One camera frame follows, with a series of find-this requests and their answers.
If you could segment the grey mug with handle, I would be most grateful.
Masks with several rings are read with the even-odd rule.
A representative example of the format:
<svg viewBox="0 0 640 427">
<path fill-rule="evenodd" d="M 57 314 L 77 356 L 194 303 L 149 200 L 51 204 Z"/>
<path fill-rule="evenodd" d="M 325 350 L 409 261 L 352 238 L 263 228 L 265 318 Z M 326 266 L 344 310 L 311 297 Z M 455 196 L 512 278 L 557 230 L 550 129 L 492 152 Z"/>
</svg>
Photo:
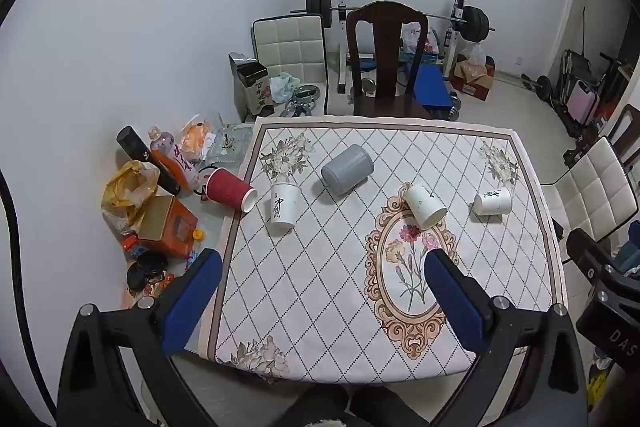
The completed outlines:
<svg viewBox="0 0 640 427">
<path fill-rule="evenodd" d="M 321 176 L 336 196 L 342 196 L 367 179 L 374 171 L 371 156 L 360 145 L 343 150 L 321 168 Z"/>
</svg>

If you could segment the dark wooden chair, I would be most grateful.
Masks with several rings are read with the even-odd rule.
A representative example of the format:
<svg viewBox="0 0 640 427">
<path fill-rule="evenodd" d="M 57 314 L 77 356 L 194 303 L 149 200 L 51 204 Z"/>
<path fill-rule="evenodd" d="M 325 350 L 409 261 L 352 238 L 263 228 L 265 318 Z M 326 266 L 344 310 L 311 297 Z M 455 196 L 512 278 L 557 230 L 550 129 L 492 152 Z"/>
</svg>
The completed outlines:
<svg viewBox="0 0 640 427">
<path fill-rule="evenodd" d="M 361 62 L 357 42 L 357 25 L 368 23 L 373 30 L 376 62 L 375 96 L 363 94 Z M 396 94 L 400 37 L 402 26 L 418 23 L 420 34 L 411 63 L 405 93 Z M 375 1 L 353 10 L 346 18 L 346 38 L 350 66 L 352 66 L 352 99 L 354 115 L 360 117 L 412 117 L 431 119 L 432 115 L 416 101 L 414 85 L 418 75 L 428 20 L 423 12 L 395 1 Z"/>
</svg>

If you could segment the black device at right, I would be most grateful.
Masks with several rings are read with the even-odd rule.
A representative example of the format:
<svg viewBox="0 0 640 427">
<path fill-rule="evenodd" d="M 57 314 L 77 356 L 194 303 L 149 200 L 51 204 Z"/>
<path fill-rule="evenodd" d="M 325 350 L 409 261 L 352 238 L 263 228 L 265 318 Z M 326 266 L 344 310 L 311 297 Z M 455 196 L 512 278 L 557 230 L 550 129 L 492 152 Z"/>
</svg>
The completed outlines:
<svg viewBox="0 0 640 427">
<path fill-rule="evenodd" d="M 639 372 L 639 281 L 616 270 L 608 254 L 582 229 L 566 240 L 570 260 L 590 283 L 576 326 L 590 343 L 627 372 Z"/>
</svg>

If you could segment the white cup with print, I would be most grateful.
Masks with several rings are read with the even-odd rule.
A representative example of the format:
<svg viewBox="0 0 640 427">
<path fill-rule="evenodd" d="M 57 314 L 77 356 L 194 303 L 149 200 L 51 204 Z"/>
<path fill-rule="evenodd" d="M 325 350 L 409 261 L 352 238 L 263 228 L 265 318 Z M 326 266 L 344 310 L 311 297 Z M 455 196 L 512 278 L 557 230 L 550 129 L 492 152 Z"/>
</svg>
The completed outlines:
<svg viewBox="0 0 640 427">
<path fill-rule="evenodd" d="M 472 209 L 478 217 L 503 216 L 512 211 L 512 196 L 506 187 L 476 194 Z"/>
</svg>

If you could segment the red ribbed paper cup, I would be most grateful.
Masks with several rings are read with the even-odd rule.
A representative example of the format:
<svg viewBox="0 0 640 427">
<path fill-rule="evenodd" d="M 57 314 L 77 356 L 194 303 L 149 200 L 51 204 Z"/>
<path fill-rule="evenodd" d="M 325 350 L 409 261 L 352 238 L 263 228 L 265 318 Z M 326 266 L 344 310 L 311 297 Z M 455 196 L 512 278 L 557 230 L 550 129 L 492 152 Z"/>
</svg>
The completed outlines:
<svg viewBox="0 0 640 427">
<path fill-rule="evenodd" d="M 231 171 L 214 168 L 204 185 L 203 198 L 233 210 L 249 213 L 257 202 L 257 191 Z"/>
</svg>

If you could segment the yellow bottle cap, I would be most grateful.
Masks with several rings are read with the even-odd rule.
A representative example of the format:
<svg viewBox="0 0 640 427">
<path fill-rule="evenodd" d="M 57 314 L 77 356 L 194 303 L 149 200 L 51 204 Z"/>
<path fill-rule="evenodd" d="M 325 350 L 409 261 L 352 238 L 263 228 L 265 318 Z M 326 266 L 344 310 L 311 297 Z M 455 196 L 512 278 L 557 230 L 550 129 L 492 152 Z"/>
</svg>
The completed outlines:
<svg viewBox="0 0 640 427">
<path fill-rule="evenodd" d="M 204 239 L 204 232 L 200 229 L 196 229 L 193 231 L 192 236 L 196 241 L 201 241 L 202 239 Z"/>
</svg>

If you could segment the orange drink bottle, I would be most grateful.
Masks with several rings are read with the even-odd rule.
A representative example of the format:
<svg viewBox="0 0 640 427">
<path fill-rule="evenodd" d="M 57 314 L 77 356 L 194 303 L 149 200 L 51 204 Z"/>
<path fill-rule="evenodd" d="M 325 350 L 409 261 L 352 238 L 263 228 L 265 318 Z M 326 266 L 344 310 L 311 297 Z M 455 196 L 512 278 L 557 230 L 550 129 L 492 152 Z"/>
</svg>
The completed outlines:
<svg viewBox="0 0 640 427">
<path fill-rule="evenodd" d="M 174 136 L 156 126 L 149 129 L 148 135 L 152 157 L 169 171 L 183 190 L 193 192 L 198 187 L 198 170 L 183 156 Z"/>
</svg>

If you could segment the orange patterned packet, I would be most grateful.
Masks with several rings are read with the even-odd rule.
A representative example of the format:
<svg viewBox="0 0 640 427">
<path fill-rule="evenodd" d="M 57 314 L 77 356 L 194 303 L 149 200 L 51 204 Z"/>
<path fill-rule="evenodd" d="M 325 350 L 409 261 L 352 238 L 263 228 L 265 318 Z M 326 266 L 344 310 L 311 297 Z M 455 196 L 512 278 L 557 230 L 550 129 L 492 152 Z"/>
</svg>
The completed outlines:
<svg viewBox="0 0 640 427">
<path fill-rule="evenodd" d="M 170 283 L 178 279 L 180 279 L 180 275 L 165 271 L 162 275 L 153 277 L 152 280 L 147 281 L 140 291 L 132 291 L 129 289 L 128 294 L 133 303 L 136 303 L 142 297 L 157 298 L 162 295 L 162 292 Z"/>
</svg>

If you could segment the black thermos bottle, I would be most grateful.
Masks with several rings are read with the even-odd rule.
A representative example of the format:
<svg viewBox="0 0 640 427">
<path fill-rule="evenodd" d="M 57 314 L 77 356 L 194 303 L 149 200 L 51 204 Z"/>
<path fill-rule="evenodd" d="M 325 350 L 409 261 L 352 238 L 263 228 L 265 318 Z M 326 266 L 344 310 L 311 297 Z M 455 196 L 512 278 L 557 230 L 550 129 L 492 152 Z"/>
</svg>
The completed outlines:
<svg viewBox="0 0 640 427">
<path fill-rule="evenodd" d="M 140 138 L 140 135 L 134 131 L 131 126 L 123 127 L 116 135 L 116 142 L 122 150 L 132 160 L 148 162 L 160 170 L 158 177 L 158 185 L 171 195 L 177 196 L 180 193 L 180 186 L 169 171 L 157 161 L 151 154 L 149 147 Z"/>
</svg>

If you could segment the plain white paper cup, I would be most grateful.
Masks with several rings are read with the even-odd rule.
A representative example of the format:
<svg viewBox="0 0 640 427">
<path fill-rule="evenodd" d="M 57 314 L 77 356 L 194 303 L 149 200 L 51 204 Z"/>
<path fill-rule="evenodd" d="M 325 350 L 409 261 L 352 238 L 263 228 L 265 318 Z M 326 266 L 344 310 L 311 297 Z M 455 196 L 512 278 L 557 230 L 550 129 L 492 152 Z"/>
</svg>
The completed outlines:
<svg viewBox="0 0 640 427">
<path fill-rule="evenodd" d="M 421 184 L 411 184 L 407 188 L 405 201 L 422 231 L 437 225 L 448 212 L 440 199 Z"/>
</svg>

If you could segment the clear glass ashtray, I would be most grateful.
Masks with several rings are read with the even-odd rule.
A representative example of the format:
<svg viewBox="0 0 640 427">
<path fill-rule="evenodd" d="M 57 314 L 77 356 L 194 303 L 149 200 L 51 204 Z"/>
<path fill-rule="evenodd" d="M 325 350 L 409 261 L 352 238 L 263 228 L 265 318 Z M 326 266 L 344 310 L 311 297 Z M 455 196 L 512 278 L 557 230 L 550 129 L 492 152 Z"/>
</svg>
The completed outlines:
<svg viewBox="0 0 640 427">
<path fill-rule="evenodd" d="M 251 124 L 227 124 L 215 134 L 205 161 L 209 165 L 240 165 L 253 135 Z"/>
</svg>

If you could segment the orange snack bag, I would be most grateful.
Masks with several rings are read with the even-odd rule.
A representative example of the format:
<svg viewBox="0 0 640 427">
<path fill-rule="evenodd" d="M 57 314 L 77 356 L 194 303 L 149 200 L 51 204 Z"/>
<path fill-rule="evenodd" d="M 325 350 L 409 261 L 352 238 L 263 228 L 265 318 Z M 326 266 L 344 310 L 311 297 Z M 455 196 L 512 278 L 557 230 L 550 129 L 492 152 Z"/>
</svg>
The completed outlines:
<svg viewBox="0 0 640 427">
<path fill-rule="evenodd" d="M 182 155 L 192 164 L 205 157 L 215 141 L 214 122 L 209 117 L 195 115 L 181 129 L 178 145 Z"/>
</svg>

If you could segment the black and white tea box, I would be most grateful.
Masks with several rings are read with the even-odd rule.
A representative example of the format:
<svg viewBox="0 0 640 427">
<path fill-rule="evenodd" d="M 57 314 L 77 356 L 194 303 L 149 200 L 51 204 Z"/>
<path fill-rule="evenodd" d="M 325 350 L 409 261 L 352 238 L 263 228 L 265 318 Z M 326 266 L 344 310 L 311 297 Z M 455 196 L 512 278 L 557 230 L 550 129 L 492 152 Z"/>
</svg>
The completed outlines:
<svg viewBox="0 0 640 427">
<path fill-rule="evenodd" d="M 268 70 L 253 57 L 231 52 L 229 64 L 234 101 L 242 118 L 268 117 L 274 113 Z"/>
</svg>

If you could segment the blue weight bench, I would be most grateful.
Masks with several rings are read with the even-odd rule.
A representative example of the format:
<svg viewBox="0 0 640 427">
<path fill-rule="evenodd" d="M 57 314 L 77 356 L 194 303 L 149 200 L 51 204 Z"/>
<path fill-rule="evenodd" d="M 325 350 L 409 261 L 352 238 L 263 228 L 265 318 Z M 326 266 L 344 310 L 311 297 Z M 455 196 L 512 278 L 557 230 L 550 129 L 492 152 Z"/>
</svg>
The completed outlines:
<svg viewBox="0 0 640 427">
<path fill-rule="evenodd" d="M 373 58 L 361 61 L 361 88 L 364 98 L 375 99 L 376 93 L 376 64 Z M 422 63 L 416 75 L 413 96 L 428 113 L 435 118 L 458 118 L 461 101 L 457 93 L 447 88 L 439 67 L 434 64 Z"/>
</svg>

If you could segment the white padded chair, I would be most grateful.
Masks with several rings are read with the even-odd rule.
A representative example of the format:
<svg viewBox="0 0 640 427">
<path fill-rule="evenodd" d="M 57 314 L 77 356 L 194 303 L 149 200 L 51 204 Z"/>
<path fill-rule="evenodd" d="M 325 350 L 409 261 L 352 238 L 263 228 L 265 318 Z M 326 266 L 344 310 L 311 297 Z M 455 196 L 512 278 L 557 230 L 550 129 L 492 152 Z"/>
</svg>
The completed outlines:
<svg viewBox="0 0 640 427">
<path fill-rule="evenodd" d="M 553 221 L 563 231 L 559 239 L 563 262 L 570 260 L 566 243 L 571 231 L 582 229 L 601 242 L 639 210 L 629 176 L 606 136 L 559 179 L 541 188 Z"/>
<path fill-rule="evenodd" d="M 323 116 L 329 81 L 321 17 L 290 14 L 261 18 L 252 25 L 252 40 L 255 57 L 270 77 L 286 72 L 303 84 L 319 88 L 317 106 L 311 114 Z"/>
</svg>

